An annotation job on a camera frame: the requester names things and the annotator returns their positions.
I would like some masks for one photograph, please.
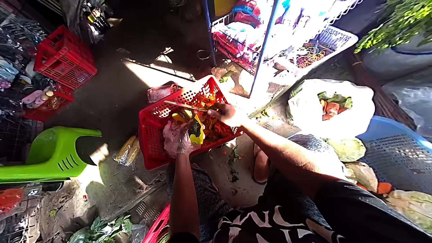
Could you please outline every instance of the gloved hand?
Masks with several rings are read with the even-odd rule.
[[[189,121],[187,124],[182,124],[180,127],[180,132],[178,134],[178,142],[177,142],[177,153],[185,153],[190,154],[192,151],[200,148],[201,146],[198,145],[198,148],[196,145],[192,145],[191,138],[189,137],[189,134],[187,133],[187,130],[192,124],[192,120]]]

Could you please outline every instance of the blue metal pole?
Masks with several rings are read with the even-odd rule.
[[[260,66],[264,62],[264,55],[265,55],[265,50],[266,50],[267,38],[269,37],[271,29],[273,28],[274,23],[276,21],[275,15],[276,15],[276,9],[277,9],[278,4],[279,4],[279,0],[273,1],[273,8],[271,10],[270,19],[269,19],[269,22],[267,25],[266,35],[264,36],[263,47],[261,48],[260,58],[258,59],[257,71],[255,72],[254,81],[252,82],[252,87],[251,87],[251,91],[249,92],[249,96],[252,95],[252,90],[254,89],[255,81],[258,80],[258,78],[262,78],[262,72],[260,72]]]
[[[213,66],[217,67],[216,65],[216,57],[215,57],[215,48],[213,46],[213,38],[212,38],[212,32],[211,32],[211,21],[210,21],[210,13],[209,13],[209,4],[207,2],[207,0],[203,0],[203,6],[205,9],[205,14],[206,14],[206,22],[207,22],[207,31],[209,33],[209,41],[210,41],[210,54],[212,56],[213,59]]]

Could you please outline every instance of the metal ring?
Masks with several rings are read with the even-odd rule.
[[[206,54],[207,54],[207,55],[205,55],[206,57],[201,57],[201,56],[200,56],[201,53],[206,53]],[[197,57],[198,57],[199,59],[201,59],[201,60],[209,59],[209,57],[210,57],[210,52],[207,51],[207,50],[203,50],[203,49],[201,49],[201,50],[197,51]]]

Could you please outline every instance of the black and white shirt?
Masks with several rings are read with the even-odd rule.
[[[432,242],[432,236],[382,200],[343,180],[329,182],[316,194],[314,204],[319,217],[310,210],[305,213],[304,204],[296,203],[291,196],[283,187],[272,187],[256,206],[229,212],[219,222],[212,242]],[[198,239],[190,233],[179,233],[170,242]]]

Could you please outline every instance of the hand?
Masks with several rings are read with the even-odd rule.
[[[245,119],[245,116],[240,114],[238,109],[231,104],[215,103],[209,108],[207,113],[230,127],[241,126],[242,121]]]
[[[190,120],[188,123],[182,124],[180,126],[180,131],[178,134],[178,142],[177,142],[177,145],[178,145],[177,153],[183,153],[183,154],[189,155],[194,150],[197,150],[201,147],[201,145],[193,145],[192,144],[191,138],[189,137],[189,133],[187,132],[191,128],[192,123],[193,123],[193,120]]]

